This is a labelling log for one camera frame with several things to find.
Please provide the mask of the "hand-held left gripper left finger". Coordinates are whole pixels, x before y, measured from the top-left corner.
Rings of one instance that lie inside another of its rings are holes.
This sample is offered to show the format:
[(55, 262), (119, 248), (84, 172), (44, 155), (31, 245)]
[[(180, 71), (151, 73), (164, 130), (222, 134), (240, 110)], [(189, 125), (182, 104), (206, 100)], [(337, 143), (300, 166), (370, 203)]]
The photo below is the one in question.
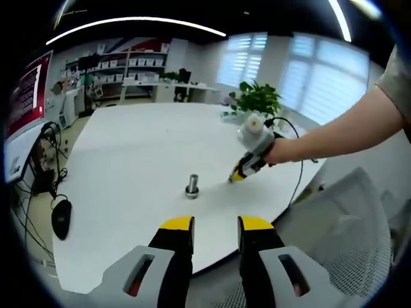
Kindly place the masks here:
[(184, 307), (193, 272), (193, 216), (165, 221), (147, 246), (108, 267), (90, 307)]

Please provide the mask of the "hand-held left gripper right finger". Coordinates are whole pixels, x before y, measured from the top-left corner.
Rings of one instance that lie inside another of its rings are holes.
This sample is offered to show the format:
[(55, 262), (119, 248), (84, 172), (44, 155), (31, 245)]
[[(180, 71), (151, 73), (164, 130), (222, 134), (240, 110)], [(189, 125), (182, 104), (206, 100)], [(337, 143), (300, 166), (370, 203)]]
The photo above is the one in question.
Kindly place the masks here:
[(238, 216), (238, 240), (247, 307), (350, 307), (354, 301), (332, 285), (325, 268), (284, 245), (270, 222)]

